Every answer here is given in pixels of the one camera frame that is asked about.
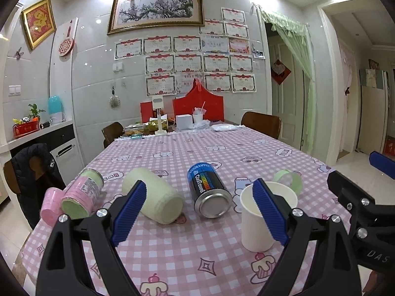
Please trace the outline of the gold framed red picture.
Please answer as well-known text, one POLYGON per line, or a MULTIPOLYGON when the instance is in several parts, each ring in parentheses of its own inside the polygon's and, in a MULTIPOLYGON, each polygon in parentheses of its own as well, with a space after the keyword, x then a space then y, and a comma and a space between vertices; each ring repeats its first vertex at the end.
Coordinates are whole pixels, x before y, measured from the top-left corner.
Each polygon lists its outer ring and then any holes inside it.
POLYGON ((21 12, 21 22, 27 45, 33 51, 56 31, 51 0, 41 0, 21 12))

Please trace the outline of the white square box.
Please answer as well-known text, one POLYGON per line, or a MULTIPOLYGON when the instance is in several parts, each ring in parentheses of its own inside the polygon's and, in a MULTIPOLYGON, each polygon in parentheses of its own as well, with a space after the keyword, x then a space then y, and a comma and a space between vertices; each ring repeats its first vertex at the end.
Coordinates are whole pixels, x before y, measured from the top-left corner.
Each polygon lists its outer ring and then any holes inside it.
POLYGON ((177 115, 176 126, 178 130, 191 130, 194 126, 192 115, 190 114, 177 115))

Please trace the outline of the pink plastic cup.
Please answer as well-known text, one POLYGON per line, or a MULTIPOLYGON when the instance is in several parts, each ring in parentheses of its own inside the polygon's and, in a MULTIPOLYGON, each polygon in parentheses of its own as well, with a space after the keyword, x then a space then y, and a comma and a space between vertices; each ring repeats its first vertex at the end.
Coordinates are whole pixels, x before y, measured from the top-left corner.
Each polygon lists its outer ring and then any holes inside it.
POLYGON ((46 190, 40 210, 40 217, 50 227, 58 221, 58 217, 63 213, 61 210, 61 200, 64 191, 59 188, 48 188, 46 190))

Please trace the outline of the green lace door curtain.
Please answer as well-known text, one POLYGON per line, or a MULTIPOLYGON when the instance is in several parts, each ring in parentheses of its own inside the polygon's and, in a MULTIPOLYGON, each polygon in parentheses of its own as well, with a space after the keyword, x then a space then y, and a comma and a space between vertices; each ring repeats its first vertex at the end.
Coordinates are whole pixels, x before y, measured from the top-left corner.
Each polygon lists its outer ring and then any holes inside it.
POLYGON ((272 84, 272 113, 280 118, 278 139, 312 153, 316 90, 311 41, 307 26, 257 7, 260 29, 267 36, 272 84))

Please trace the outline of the potted green plant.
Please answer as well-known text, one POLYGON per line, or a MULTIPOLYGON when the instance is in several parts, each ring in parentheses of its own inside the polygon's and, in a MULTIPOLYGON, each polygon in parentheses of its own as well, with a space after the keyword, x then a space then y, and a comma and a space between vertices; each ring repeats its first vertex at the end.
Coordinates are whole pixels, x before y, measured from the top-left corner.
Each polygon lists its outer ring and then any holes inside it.
POLYGON ((31 134, 40 129, 40 114, 45 112, 39 109, 37 104, 29 104, 28 116, 21 119, 13 119, 13 137, 18 139, 27 134, 31 134))

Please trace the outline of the framed plum blossom painting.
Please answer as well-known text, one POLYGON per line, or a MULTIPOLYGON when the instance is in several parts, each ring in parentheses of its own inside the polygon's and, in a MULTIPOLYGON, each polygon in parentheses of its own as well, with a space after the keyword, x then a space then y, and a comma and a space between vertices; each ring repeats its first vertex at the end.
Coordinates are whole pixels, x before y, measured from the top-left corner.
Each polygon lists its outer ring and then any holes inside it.
POLYGON ((113 0, 107 34, 204 24, 203 0, 113 0))

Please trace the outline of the red gift bag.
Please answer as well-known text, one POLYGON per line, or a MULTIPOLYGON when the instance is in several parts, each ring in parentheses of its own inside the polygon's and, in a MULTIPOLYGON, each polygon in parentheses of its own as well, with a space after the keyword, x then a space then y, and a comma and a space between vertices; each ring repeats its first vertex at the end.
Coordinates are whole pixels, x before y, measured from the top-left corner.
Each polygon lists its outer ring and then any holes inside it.
POLYGON ((194 79, 192 89, 182 98, 173 100, 175 116, 193 114, 195 108, 203 108, 203 118, 212 122, 224 121, 224 98, 206 90, 198 79, 194 79))

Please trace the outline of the black blue metal can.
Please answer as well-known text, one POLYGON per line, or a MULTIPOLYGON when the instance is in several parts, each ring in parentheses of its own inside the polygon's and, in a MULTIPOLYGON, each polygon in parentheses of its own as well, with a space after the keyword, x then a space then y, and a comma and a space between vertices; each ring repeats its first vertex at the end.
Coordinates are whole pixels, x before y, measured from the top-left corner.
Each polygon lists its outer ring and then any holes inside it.
POLYGON ((194 210, 201 217, 217 219, 231 208, 232 195, 211 164, 194 164, 187 172, 187 181, 194 200, 194 210))

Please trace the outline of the white desk lamp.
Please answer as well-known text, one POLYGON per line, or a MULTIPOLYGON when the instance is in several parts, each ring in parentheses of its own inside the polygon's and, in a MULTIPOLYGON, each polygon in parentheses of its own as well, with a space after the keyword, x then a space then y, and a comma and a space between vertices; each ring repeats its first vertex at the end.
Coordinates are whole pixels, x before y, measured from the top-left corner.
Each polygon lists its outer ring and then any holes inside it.
POLYGON ((164 108, 164 101, 163 101, 163 96, 162 95, 153 95, 151 97, 152 101, 152 106, 153 109, 156 111, 157 114, 157 124, 158 124, 158 130, 155 131, 156 136, 161 136, 167 133, 166 130, 163 130, 163 125, 162 125, 162 113, 161 109, 164 108))

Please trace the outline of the green clear tape roll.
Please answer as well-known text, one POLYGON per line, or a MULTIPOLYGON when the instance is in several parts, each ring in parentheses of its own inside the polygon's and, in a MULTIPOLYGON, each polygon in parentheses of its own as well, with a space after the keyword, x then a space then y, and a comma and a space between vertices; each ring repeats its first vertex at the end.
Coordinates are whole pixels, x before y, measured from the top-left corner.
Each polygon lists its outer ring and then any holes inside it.
POLYGON ((297 196, 303 190, 302 174, 299 171, 282 169, 273 176, 273 182, 288 186, 297 196))

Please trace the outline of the turquoise white humidifier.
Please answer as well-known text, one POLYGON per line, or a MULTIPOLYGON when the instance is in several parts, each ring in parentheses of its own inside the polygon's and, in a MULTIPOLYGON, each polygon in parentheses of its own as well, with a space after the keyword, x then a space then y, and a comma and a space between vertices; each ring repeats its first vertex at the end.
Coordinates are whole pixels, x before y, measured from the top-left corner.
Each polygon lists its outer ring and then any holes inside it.
POLYGON ((51 125, 59 124, 66 120, 63 103, 59 96, 53 95, 48 98, 48 114, 51 125))

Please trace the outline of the black jacket on chair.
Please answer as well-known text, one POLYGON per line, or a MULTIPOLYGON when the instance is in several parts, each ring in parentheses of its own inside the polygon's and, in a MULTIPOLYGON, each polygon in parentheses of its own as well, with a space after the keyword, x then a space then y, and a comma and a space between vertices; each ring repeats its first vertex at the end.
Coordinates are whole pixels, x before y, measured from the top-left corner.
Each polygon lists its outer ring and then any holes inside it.
POLYGON ((17 194, 21 210, 31 228, 40 221, 40 210, 46 190, 65 189, 65 182, 57 162, 44 143, 28 146, 18 152, 11 164, 20 192, 17 194))

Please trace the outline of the pink green labelled can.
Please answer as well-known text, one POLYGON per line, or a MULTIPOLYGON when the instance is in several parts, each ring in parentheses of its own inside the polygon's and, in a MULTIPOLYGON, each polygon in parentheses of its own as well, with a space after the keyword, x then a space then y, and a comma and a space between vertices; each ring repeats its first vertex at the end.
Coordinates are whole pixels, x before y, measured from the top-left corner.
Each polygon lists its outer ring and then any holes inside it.
POLYGON ((89 217, 103 186, 102 175, 95 169, 86 168, 65 191, 60 203, 61 210, 71 219, 89 217))

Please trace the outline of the white paper cup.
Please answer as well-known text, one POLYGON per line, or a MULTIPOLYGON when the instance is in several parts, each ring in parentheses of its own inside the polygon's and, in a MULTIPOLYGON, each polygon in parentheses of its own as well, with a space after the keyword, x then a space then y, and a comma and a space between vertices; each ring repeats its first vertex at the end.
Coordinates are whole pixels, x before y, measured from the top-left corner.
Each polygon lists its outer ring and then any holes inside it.
MULTIPOLYGON (((282 196, 290 207, 296 207, 298 198, 288 186, 276 182, 267 183, 273 194, 282 196)), ((244 248, 251 252, 268 251, 275 240, 252 196, 253 185, 248 185, 240 194, 242 207, 241 241, 244 248)))

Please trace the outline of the brown wooden chair right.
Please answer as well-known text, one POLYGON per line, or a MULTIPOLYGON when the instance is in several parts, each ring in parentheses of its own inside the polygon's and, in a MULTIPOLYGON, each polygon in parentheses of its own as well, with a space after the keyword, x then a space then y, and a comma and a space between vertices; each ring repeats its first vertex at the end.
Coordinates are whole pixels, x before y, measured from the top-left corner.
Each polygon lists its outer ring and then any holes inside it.
POLYGON ((280 135, 281 119, 278 116, 247 111, 241 119, 241 125, 266 134, 274 139, 280 135))

